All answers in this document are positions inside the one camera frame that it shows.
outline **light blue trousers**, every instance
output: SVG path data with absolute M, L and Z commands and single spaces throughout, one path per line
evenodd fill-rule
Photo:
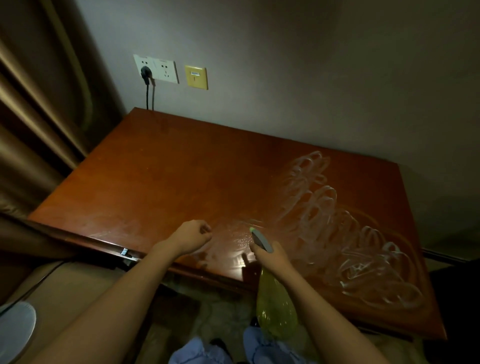
M 281 341 L 265 339 L 260 328 L 249 327 L 243 333 L 245 356 L 252 364 L 306 364 Z M 204 345 L 193 338 L 183 348 L 173 353 L 168 364 L 233 364 L 227 353 L 215 345 Z

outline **power outlet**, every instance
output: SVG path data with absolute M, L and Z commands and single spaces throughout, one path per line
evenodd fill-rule
M 174 61 L 159 60 L 152 57 L 133 55 L 138 73 L 141 75 L 143 66 L 148 66 L 152 71 L 152 77 L 156 80 L 167 81 L 177 84 L 179 82 Z
M 179 78 L 177 76 L 177 69 L 175 68 L 174 61 L 158 60 L 154 59 L 156 73 L 153 74 L 153 78 L 161 81 L 168 81 L 177 84 Z

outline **double electrical outlet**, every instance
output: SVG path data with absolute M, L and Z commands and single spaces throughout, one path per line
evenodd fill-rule
M 142 75 L 142 67 L 147 66 L 152 71 L 152 77 L 154 79 L 173 82 L 174 84 L 179 82 L 174 61 L 159 60 L 152 57 L 141 57 L 136 54 L 133 55 L 133 58 L 135 58 L 135 63 L 140 75 Z
M 152 77 L 154 79 L 173 82 L 174 84 L 179 83 L 174 61 L 142 57 L 136 54 L 133 55 L 133 58 L 135 58 L 135 64 L 137 65 L 140 76 L 142 75 L 142 67 L 148 66 L 150 71 L 152 71 Z M 205 68 L 185 66 L 185 76 L 187 78 L 188 86 L 208 90 L 207 73 Z

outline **black plug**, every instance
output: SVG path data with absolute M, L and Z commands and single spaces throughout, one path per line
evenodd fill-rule
M 142 75 L 142 78 L 145 81 L 145 85 L 149 85 L 150 81 L 148 79 L 152 78 L 152 71 L 150 70 L 150 68 L 148 68 L 148 66 L 143 66 L 140 69 L 140 74 Z

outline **wooden table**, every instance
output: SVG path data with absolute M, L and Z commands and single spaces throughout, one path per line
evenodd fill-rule
M 445 337 L 394 163 L 133 109 L 29 217 L 141 253 L 195 218 L 177 272 L 255 290 L 254 225 L 347 316 Z

